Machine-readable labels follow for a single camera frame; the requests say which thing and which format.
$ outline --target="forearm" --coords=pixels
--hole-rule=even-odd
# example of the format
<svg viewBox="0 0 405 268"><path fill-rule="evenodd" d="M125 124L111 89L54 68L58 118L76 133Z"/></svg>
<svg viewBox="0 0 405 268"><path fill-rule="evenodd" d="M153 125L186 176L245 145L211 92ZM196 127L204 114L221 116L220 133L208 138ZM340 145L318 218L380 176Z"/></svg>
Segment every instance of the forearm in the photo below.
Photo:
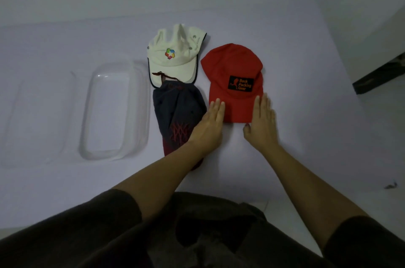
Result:
<svg viewBox="0 0 405 268"><path fill-rule="evenodd" d="M137 202L142 219L146 220L159 213L202 157L202 153L187 142L113 188L129 193Z"/></svg>
<svg viewBox="0 0 405 268"><path fill-rule="evenodd" d="M361 208L304 167L283 148L268 150L263 155L276 172L321 250L343 221L353 216L367 216Z"/></svg>

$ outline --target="baseball cap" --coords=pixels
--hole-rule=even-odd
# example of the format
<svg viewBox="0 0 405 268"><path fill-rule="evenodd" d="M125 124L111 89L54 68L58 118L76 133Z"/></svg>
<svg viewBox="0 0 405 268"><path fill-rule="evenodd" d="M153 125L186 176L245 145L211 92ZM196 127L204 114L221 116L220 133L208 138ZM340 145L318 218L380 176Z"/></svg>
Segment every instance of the baseball cap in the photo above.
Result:
<svg viewBox="0 0 405 268"><path fill-rule="evenodd" d="M186 83L197 76L197 54L207 33L197 27L176 24L173 29L160 29L147 47L149 76L152 86L162 80L152 73L162 72Z"/></svg>
<svg viewBox="0 0 405 268"><path fill-rule="evenodd" d="M188 141L207 111L199 89L194 84L181 81L164 81L160 88L153 91L153 104L165 156ZM192 170L198 168L202 161Z"/></svg>
<svg viewBox="0 0 405 268"><path fill-rule="evenodd" d="M220 98L226 104L224 122L251 122L254 100L263 95L263 64L253 51L222 45L211 50L201 66L211 81L209 102Z"/></svg>

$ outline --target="white cap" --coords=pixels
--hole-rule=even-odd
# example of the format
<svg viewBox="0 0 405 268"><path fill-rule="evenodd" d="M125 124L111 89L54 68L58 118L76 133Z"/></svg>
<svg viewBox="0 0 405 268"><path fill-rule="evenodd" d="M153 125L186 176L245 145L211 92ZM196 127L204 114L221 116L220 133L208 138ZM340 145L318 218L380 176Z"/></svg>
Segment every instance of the white cap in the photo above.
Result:
<svg viewBox="0 0 405 268"><path fill-rule="evenodd" d="M152 74L159 72L183 82L193 82L197 54L205 35L203 30L184 24L176 24L173 29L160 29L147 48L152 85L162 85L161 77Z"/></svg>

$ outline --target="hand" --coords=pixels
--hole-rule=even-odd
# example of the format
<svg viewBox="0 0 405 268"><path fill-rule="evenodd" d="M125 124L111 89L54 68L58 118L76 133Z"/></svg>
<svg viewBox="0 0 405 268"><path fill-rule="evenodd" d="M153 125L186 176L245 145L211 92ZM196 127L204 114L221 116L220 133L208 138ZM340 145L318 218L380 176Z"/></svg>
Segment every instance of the hand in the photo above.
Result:
<svg viewBox="0 0 405 268"><path fill-rule="evenodd" d="M210 103L208 111L194 127L188 143L200 150L202 157L207 156L221 145L224 114L225 103L217 99Z"/></svg>
<svg viewBox="0 0 405 268"><path fill-rule="evenodd" d="M256 96L253 106L253 117L251 126L246 124L243 128L245 139L260 153L266 150L276 150L280 148L276 128L275 112L271 109L270 100L267 94Z"/></svg>

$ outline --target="dark sleeve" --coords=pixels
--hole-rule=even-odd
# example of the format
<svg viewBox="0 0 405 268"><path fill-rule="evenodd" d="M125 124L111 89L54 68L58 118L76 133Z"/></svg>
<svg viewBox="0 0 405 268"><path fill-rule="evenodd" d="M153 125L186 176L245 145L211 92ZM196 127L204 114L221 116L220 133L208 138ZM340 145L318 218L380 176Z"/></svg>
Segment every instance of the dark sleeve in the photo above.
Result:
<svg viewBox="0 0 405 268"><path fill-rule="evenodd" d="M0 240L0 267L76 266L141 220L135 200L111 189Z"/></svg>
<svg viewBox="0 0 405 268"><path fill-rule="evenodd" d="M343 222L324 248L338 267L405 267L405 242L370 217Z"/></svg>

